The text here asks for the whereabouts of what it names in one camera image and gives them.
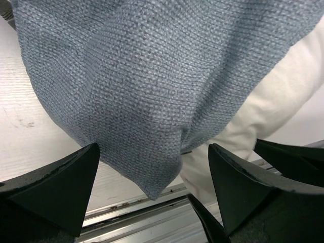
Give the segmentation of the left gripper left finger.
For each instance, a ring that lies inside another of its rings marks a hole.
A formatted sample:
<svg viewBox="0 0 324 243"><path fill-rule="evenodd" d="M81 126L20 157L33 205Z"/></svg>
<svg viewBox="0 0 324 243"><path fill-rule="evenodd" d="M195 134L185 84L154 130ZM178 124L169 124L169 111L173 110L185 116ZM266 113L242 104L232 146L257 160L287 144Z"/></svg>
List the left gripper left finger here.
<svg viewBox="0 0 324 243"><path fill-rule="evenodd" d="M74 242L100 157L96 143L1 182L1 242Z"/></svg>

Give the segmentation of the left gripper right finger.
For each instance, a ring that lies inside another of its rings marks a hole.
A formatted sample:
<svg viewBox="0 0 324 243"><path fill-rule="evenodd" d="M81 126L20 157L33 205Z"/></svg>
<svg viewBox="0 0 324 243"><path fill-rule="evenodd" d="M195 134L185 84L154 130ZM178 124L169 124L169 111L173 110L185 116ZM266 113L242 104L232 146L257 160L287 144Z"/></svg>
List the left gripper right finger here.
<svg viewBox="0 0 324 243"><path fill-rule="evenodd" d="M232 242L323 242L323 188L288 179L209 146L226 235Z"/></svg>

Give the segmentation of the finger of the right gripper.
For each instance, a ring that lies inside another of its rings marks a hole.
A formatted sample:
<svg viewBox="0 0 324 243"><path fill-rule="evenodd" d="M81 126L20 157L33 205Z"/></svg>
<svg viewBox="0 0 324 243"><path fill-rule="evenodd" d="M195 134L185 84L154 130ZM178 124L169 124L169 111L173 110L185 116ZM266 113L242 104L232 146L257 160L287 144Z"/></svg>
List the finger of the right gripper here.
<svg viewBox="0 0 324 243"><path fill-rule="evenodd" d="M205 206L192 194L187 196L193 209L205 231L209 243L230 243L230 238L226 235L224 227L218 220L205 208Z"/></svg>
<svg viewBox="0 0 324 243"><path fill-rule="evenodd" d="M323 148L284 145L258 139L254 152L284 177L323 187Z"/></svg>

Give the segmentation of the pillowcase grey outside blue inside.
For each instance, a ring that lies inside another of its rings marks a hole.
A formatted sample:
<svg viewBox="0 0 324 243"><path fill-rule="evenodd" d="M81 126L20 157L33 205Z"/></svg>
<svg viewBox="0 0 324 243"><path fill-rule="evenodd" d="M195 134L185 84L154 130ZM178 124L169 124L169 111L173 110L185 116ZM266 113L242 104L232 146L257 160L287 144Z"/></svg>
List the pillowcase grey outside blue inside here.
<svg viewBox="0 0 324 243"><path fill-rule="evenodd" d="M11 1L42 107L150 198L323 16L323 1Z"/></svg>

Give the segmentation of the white pillow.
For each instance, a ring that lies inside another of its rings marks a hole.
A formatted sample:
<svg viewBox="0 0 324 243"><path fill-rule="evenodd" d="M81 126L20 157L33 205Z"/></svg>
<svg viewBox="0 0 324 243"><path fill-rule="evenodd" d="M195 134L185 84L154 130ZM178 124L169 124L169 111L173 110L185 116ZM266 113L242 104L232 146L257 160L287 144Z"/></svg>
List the white pillow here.
<svg viewBox="0 0 324 243"><path fill-rule="evenodd" d="M292 145L323 140L322 21L289 49L219 135L183 155L180 176L186 188L204 205L215 203L209 145L216 143L254 161L257 139Z"/></svg>

